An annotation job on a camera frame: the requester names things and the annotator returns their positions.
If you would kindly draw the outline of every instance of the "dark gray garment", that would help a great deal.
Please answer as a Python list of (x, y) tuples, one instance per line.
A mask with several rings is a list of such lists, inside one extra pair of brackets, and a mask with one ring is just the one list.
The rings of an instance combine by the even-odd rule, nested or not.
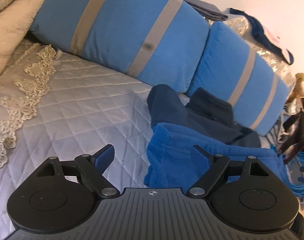
[(213, 21), (225, 21), (228, 17), (215, 5), (200, 0), (184, 0), (191, 5), (199, 14)]

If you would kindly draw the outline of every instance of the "quilted bedspread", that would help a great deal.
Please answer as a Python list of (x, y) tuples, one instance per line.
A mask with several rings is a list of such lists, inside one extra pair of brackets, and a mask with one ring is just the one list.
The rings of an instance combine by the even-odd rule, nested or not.
[[(115, 159), (104, 176), (119, 190), (144, 187), (146, 147), (152, 136), (146, 99), (151, 87), (132, 77), (59, 51), (37, 116), (17, 130), (17, 146), (0, 168), (0, 240), (14, 228), (7, 215), (11, 193), (49, 156), (73, 160), (106, 144)], [(181, 95), (182, 101), (188, 98)]]

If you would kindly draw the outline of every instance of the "cream blanket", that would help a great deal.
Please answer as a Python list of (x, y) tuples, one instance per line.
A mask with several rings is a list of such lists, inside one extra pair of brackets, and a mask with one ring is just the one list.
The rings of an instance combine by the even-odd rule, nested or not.
[(44, 0), (0, 0), (0, 73)]

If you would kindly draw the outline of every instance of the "cushion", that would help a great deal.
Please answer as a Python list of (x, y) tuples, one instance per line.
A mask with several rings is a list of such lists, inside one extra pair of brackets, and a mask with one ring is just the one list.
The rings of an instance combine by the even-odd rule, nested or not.
[(186, 92), (209, 25), (182, 0), (45, 0), (31, 31), (142, 82)]
[(233, 107), (234, 120), (265, 136), (288, 95), (271, 67), (224, 23), (212, 25), (187, 95), (202, 87)]

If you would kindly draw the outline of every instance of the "blue pillow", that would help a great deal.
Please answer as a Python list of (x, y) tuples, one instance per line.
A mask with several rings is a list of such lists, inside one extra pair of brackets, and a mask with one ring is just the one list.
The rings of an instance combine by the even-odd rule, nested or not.
[(31, 31), (63, 51), (186, 92), (209, 25), (182, 0), (45, 0)]
[(229, 102), (234, 119), (265, 136), (288, 95), (285, 83), (224, 23), (212, 25), (187, 95), (202, 87)]

